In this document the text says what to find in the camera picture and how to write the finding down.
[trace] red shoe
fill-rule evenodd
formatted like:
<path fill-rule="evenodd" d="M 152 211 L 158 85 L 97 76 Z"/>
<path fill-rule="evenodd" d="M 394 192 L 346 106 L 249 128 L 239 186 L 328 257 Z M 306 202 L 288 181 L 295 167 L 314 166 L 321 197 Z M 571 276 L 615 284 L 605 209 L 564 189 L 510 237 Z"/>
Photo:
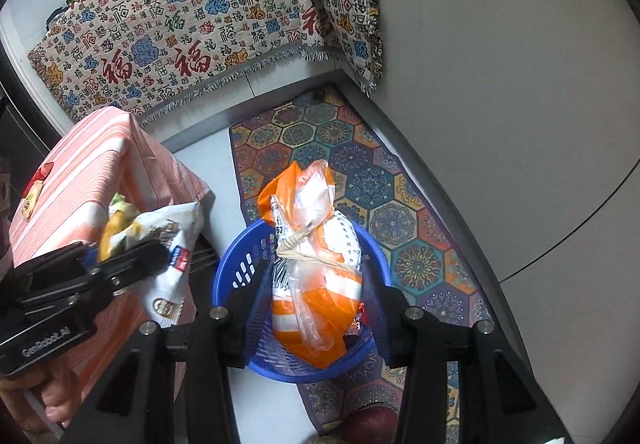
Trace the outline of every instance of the red shoe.
<path fill-rule="evenodd" d="M 390 444 L 398 424 L 398 414 L 383 404 L 372 404 L 349 414 L 330 435 L 347 444 Z"/>

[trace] blue plastic basket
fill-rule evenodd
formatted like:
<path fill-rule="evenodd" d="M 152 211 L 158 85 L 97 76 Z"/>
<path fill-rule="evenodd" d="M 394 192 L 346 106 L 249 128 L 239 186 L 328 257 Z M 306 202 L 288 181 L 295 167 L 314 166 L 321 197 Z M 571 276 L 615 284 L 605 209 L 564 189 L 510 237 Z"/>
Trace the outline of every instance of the blue plastic basket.
<path fill-rule="evenodd" d="M 386 285 L 391 286 L 391 271 L 380 246 L 358 224 L 353 224 L 362 249 L 372 270 L 382 274 Z M 251 281 L 253 262 L 258 259 L 273 262 L 276 258 L 275 230 L 264 220 L 247 227 L 226 250 L 213 283 L 213 305 L 224 305 L 233 288 Z M 291 354 L 271 332 L 271 312 L 262 329 L 262 337 L 255 355 L 249 362 L 254 372 L 281 382 L 316 382 L 333 379 L 351 370 L 366 359 L 375 342 L 369 327 L 362 325 L 358 339 L 339 360 L 321 370 Z"/>

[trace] floor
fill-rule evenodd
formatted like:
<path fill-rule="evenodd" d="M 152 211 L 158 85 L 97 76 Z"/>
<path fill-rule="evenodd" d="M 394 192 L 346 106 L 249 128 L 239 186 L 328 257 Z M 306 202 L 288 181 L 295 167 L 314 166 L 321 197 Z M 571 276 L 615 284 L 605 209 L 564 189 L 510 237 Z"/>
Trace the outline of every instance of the floor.
<path fill-rule="evenodd" d="M 397 154 L 388 139 L 381 140 Z M 228 130 L 209 135 L 175 156 L 207 182 L 216 196 L 204 232 L 222 255 L 245 227 Z M 409 176 L 417 182 L 411 172 Z M 242 444 L 302 444 L 316 433 L 294 384 L 266 379 L 248 368 L 230 370 L 229 379 Z"/>

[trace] clear plastic bag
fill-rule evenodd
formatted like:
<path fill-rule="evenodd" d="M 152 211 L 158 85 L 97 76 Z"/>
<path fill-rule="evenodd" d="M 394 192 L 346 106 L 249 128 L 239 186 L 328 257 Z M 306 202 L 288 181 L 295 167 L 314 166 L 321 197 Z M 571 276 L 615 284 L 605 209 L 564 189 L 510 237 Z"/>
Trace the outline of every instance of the clear plastic bag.
<path fill-rule="evenodd" d="M 148 238 L 158 238 L 171 257 L 166 270 L 136 284 L 146 312 L 162 328 L 178 323 L 189 287 L 191 254 L 204 218 L 199 202 L 173 204 L 139 214 L 108 238 L 109 256 L 120 254 Z"/>
<path fill-rule="evenodd" d="M 325 160 L 296 162 L 258 197 L 274 225 L 278 256 L 272 325 L 293 354 L 318 368 L 344 355 L 345 332 L 358 311 L 362 277 L 353 226 L 334 210 L 335 186 Z"/>

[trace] hexagon pattern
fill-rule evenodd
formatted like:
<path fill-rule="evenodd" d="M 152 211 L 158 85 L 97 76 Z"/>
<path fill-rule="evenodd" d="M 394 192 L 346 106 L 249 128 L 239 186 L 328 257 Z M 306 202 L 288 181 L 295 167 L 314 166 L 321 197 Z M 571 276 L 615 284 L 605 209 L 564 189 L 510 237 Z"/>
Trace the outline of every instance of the hexagon pattern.
<path fill-rule="evenodd" d="M 263 112 L 230 128 L 242 211 L 258 219 L 257 196 L 293 160 L 305 168 L 329 161 L 335 208 L 379 242 L 393 283 L 411 305 L 444 322 L 471 326 L 491 319 L 471 271 L 452 248 L 448 233 L 404 170 L 401 161 L 328 86 Z M 458 369 L 447 366 L 447 435 L 457 434 Z M 390 369 L 373 352 L 335 380 L 301 384 L 312 423 L 319 430 L 372 402 L 400 406 L 404 368 Z"/>

